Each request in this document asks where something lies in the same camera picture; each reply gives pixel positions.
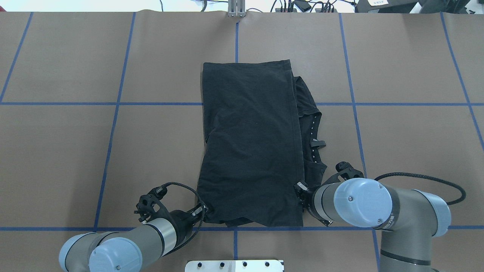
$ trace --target grid line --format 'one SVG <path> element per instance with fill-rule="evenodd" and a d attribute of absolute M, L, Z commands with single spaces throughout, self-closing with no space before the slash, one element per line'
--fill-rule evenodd
<path fill-rule="evenodd" d="M 123 83 L 124 83 L 124 76 L 126 74 L 126 66 L 128 65 L 129 48 L 131 46 L 131 38 L 133 37 L 133 27 L 135 25 L 135 18 L 136 18 L 136 12 L 133 12 L 133 17 L 131 19 L 131 28 L 129 30 L 128 45 L 126 46 L 126 55 L 124 56 L 124 64 L 123 64 L 123 68 L 122 68 L 120 88 L 119 88 L 119 91 L 118 91 L 118 100 L 116 102 L 116 109 L 114 110 L 113 125 L 111 127 L 111 135 L 109 136 L 109 144 L 108 144 L 108 147 L 107 147 L 107 155 L 106 155 L 106 162 L 104 164 L 103 179 L 101 181 L 101 189 L 99 190 L 99 198 L 98 198 L 98 202 L 97 202 L 96 217 L 94 219 L 94 226 L 93 226 L 94 232 L 97 231 L 98 224 L 99 224 L 99 216 L 100 216 L 100 213 L 101 213 L 101 205 L 103 203 L 104 187 L 106 185 L 107 166 L 109 164 L 109 159 L 111 157 L 111 148 L 113 146 L 114 130 L 116 128 L 116 121 L 118 119 L 118 112 L 119 112 L 119 108 L 120 108 L 120 101 L 121 101 L 121 94 L 122 94 L 122 88 L 123 88 Z"/>
<path fill-rule="evenodd" d="M 380 250 L 378 249 L 377 232 L 372 229 L 371 234 L 373 236 L 373 247 L 375 248 L 375 256 L 377 257 L 377 269 L 380 271 Z"/>
<path fill-rule="evenodd" d="M 353 116 L 355 119 L 355 126 L 356 126 L 356 136 L 358 138 L 358 146 L 360 148 L 360 158 L 363 164 L 363 173 L 365 177 L 368 177 L 366 173 L 366 163 L 364 161 L 364 152 L 363 152 L 363 144 L 362 144 L 362 138 L 361 138 L 361 133 L 360 133 L 360 124 L 358 122 L 358 112 L 356 109 L 356 100 L 355 100 L 355 93 L 353 90 L 353 81 L 351 80 L 351 70 L 349 68 L 349 60 L 348 60 L 348 49 L 346 46 L 346 39 L 345 39 L 345 28 L 343 25 L 343 17 L 341 13 L 338 14 L 339 17 L 339 26 L 341 29 L 341 41 L 343 43 L 343 52 L 345 54 L 345 63 L 346 63 L 346 71 L 348 74 L 348 84 L 349 84 L 349 93 L 351 95 L 351 106 L 353 107 Z M 378 241 L 377 241 L 377 235 L 375 230 L 372 229 L 372 236 L 373 236 L 373 247 L 375 248 L 375 258 L 377 262 L 377 268 L 379 271 L 379 264 L 380 264 L 380 256 L 378 252 Z"/>
<path fill-rule="evenodd" d="M 239 246 L 238 246 L 239 234 L 234 230 L 234 260 L 239 259 Z"/>
<path fill-rule="evenodd" d="M 362 137 L 360 133 L 360 124 L 358 123 L 358 113 L 356 111 L 356 101 L 355 101 L 355 94 L 353 92 L 353 82 L 351 80 L 351 72 L 349 69 L 349 60 L 348 60 L 348 50 L 346 47 L 346 40 L 345 40 L 345 30 L 343 26 L 343 17 L 341 16 L 341 13 L 338 13 L 339 16 L 339 26 L 341 29 L 341 40 L 343 42 L 343 51 L 345 54 L 345 63 L 346 63 L 346 72 L 348 74 L 348 84 L 349 84 L 349 93 L 351 95 L 351 105 L 353 106 L 353 116 L 355 119 L 355 125 L 356 125 L 356 136 L 358 137 L 358 146 L 360 147 L 360 158 L 363 164 L 363 173 L 364 176 L 366 177 L 366 164 L 364 161 L 364 153 L 363 153 L 363 144 L 362 144 Z"/>
<path fill-rule="evenodd" d="M 239 23 L 235 23 L 235 63 L 239 62 Z"/>
<path fill-rule="evenodd" d="M 134 227 L 98 227 L 98 231 L 130 231 Z M 484 225 L 455 225 L 450 230 L 484 230 Z M 202 227 L 200 231 L 372 231 L 370 227 Z M 0 227 L 0 231 L 93 231 L 92 227 Z"/>
<path fill-rule="evenodd" d="M 477 137 L 479 137 L 479 141 L 481 142 L 481 147 L 484 151 L 483 136 L 481 134 L 481 130 L 479 129 L 479 125 L 477 124 L 476 116 L 474 115 L 474 110 L 472 109 L 469 95 L 467 94 L 466 85 L 464 84 L 464 80 L 462 79 L 462 75 L 460 74 L 459 65 L 457 64 L 457 60 L 455 59 L 454 50 L 452 49 L 451 41 L 449 39 L 449 33 L 447 32 L 447 26 L 445 25 L 443 12 L 440 12 L 440 19 L 442 20 L 442 27 L 444 28 L 445 39 L 447 40 L 447 45 L 449 46 L 449 51 L 452 57 L 452 61 L 454 62 L 455 70 L 457 72 L 457 76 L 459 77 L 460 86 L 462 87 L 462 91 L 464 92 L 464 96 L 466 97 L 467 105 L 469 107 L 469 112 L 470 112 L 470 115 L 472 116 L 472 121 L 474 122 L 474 126 L 476 128 Z"/>
<path fill-rule="evenodd" d="M 3 85 L 3 89 L 0 94 L 0 102 L 3 100 L 3 96 L 5 95 L 5 92 L 7 91 L 7 86 L 8 82 L 10 81 L 10 76 L 12 75 L 12 72 L 14 71 L 15 63 L 17 62 L 18 54 L 20 53 L 20 49 L 22 48 L 22 45 L 25 40 L 25 36 L 27 36 L 27 31 L 29 30 L 30 22 L 32 22 L 32 17 L 33 17 L 33 12 L 30 13 L 29 19 L 27 20 L 27 24 L 25 25 L 24 33 L 22 34 L 22 38 L 20 39 L 20 43 L 18 44 L 17 51 L 15 52 L 14 60 L 12 61 L 12 65 L 10 66 L 10 70 L 8 71 L 7 78 L 5 80 L 5 84 Z"/>
<path fill-rule="evenodd" d="M 115 106 L 117 102 L 0 102 L 10 106 Z M 317 102 L 317 106 L 468 106 L 468 103 Z M 119 102 L 120 106 L 203 106 L 202 102 Z M 484 106 L 484 103 L 470 103 Z"/>

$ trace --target robotic arm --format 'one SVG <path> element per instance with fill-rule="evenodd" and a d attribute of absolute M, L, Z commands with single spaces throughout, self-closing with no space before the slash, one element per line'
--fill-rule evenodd
<path fill-rule="evenodd" d="M 328 226 L 333 221 L 347 222 L 357 227 L 381 229 L 380 272 L 433 272 L 432 237 L 444 235 L 451 224 L 451 213 L 442 198 L 419 190 L 392 188 L 376 178 L 365 179 L 349 163 L 336 166 L 339 171 L 321 186 L 307 188 L 299 182 L 296 190 L 309 213 Z M 420 178 L 428 176 L 407 174 Z M 458 185 L 442 181 L 465 191 Z"/>
<path fill-rule="evenodd" d="M 178 185 L 196 194 L 199 203 L 187 212 L 168 212 L 160 200 L 167 186 Z M 156 260 L 187 244 L 196 222 L 205 216 L 205 204 L 192 188 L 175 182 L 153 188 L 136 205 L 142 226 L 127 232 L 86 233 L 70 238 L 60 250 L 65 272 L 139 272 Z"/>

